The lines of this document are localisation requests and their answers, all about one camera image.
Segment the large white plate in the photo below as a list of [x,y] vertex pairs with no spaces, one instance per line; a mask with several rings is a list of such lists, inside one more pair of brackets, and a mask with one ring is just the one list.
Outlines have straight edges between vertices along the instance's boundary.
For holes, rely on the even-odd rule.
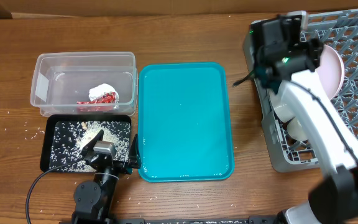
[[327,97],[333,99],[339,94],[345,76],[344,63],[336,50],[324,45],[316,72]]

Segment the spilled rice pile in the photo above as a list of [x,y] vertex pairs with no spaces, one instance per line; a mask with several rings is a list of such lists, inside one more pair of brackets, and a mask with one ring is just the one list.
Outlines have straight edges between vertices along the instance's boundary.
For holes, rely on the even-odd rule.
[[82,149],[102,130],[103,141],[112,142],[115,160],[129,158],[131,125],[126,121],[59,121],[52,129],[52,145],[48,168],[54,168],[81,158]]

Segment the teal plastic tray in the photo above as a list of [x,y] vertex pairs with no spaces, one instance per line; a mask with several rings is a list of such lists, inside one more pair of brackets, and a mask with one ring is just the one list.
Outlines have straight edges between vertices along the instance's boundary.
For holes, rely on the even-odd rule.
[[147,182],[224,180],[234,171],[226,73],[216,62],[148,65],[138,140]]

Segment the white paper cup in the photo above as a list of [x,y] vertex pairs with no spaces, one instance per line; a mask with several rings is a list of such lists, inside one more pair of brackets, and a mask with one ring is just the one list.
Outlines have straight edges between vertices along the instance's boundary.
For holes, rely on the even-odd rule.
[[297,141],[306,141],[308,139],[297,118],[293,118],[287,124],[287,133],[292,139]]

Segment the grey dishwasher rack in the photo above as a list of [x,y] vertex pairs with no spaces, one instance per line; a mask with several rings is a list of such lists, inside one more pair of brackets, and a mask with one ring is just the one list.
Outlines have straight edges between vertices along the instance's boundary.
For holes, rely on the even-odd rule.
[[[358,9],[311,14],[300,34],[305,42],[318,38],[332,47],[344,64],[344,82],[332,104],[358,139]],[[287,133],[286,123],[273,110],[269,92],[255,82],[262,107],[262,129],[272,167],[278,172],[314,169],[319,166],[308,141],[297,141]]]

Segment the white napkin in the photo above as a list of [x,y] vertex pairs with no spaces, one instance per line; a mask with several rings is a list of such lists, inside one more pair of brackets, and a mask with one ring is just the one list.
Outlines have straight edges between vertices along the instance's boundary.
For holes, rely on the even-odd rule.
[[89,90],[89,95],[88,95],[89,100],[93,101],[97,98],[104,96],[107,93],[115,93],[116,96],[119,96],[118,92],[115,90],[114,87],[106,83],[103,83]]

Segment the grey bowl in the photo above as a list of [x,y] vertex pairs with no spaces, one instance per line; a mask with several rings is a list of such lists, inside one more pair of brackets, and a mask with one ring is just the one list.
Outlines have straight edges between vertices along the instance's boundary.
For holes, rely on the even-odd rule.
[[272,108],[281,122],[286,123],[295,117],[288,105],[284,103],[278,95],[272,90],[268,90],[268,93]]

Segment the black rectangular tray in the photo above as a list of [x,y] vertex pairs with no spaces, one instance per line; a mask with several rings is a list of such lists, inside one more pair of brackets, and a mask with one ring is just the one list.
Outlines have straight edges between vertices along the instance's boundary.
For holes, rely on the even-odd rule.
[[131,118],[127,115],[113,115],[113,114],[56,114],[47,120],[45,130],[44,143],[42,148],[42,155],[40,158],[40,169],[42,171],[49,170],[48,162],[50,150],[49,146],[52,145],[52,129],[59,121],[126,121],[131,125]]

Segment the clear plastic bin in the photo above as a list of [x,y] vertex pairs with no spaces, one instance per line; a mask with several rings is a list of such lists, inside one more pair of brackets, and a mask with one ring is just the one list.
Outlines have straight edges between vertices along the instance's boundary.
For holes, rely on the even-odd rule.
[[[79,111],[78,101],[90,101],[89,90],[106,83],[118,92],[117,108]],[[39,55],[32,79],[30,103],[40,114],[114,113],[132,116],[137,105],[138,74],[132,52],[65,52]]]

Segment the red snack wrapper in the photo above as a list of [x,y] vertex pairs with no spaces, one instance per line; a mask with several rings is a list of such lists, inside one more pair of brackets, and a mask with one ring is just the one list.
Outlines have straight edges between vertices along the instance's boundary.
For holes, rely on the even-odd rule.
[[115,110],[117,108],[115,103],[118,102],[118,99],[119,97],[116,92],[106,93],[91,101],[78,101],[77,104],[80,105],[78,110],[86,112]]

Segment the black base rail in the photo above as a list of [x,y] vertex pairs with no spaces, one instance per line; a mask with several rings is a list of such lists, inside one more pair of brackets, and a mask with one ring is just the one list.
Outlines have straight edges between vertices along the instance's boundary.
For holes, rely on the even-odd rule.
[[66,223],[109,223],[109,224],[279,224],[284,223],[275,215],[249,216],[247,218],[219,218],[219,219],[168,219],[168,220],[145,220],[143,218],[110,219],[106,221],[64,221]]

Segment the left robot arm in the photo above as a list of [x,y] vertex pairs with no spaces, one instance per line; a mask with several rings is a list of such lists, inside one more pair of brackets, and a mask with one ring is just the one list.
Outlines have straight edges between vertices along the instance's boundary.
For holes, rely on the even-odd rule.
[[116,184],[121,174],[132,174],[141,165],[139,142],[134,138],[129,160],[115,160],[116,149],[112,142],[103,141],[104,131],[87,143],[81,152],[87,165],[96,170],[94,179],[79,184],[74,191],[75,210],[72,223],[120,223],[110,214]]

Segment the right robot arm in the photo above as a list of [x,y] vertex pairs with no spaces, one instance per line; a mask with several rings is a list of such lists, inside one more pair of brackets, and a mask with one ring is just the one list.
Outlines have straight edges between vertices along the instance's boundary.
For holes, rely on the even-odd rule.
[[343,223],[358,217],[358,140],[326,96],[317,74],[323,43],[301,41],[306,14],[279,15],[250,25],[252,74],[299,120],[324,179],[277,223]]

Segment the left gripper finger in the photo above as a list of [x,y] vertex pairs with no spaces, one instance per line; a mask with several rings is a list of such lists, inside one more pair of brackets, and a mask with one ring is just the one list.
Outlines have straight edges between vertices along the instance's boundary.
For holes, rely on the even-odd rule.
[[81,155],[86,158],[90,157],[94,154],[94,147],[98,143],[98,141],[103,140],[104,131],[100,130],[97,135],[89,142],[87,143],[81,150]]
[[139,140],[138,134],[134,136],[133,142],[131,144],[131,148],[129,150],[129,165],[132,169],[140,169],[142,163],[139,152]]

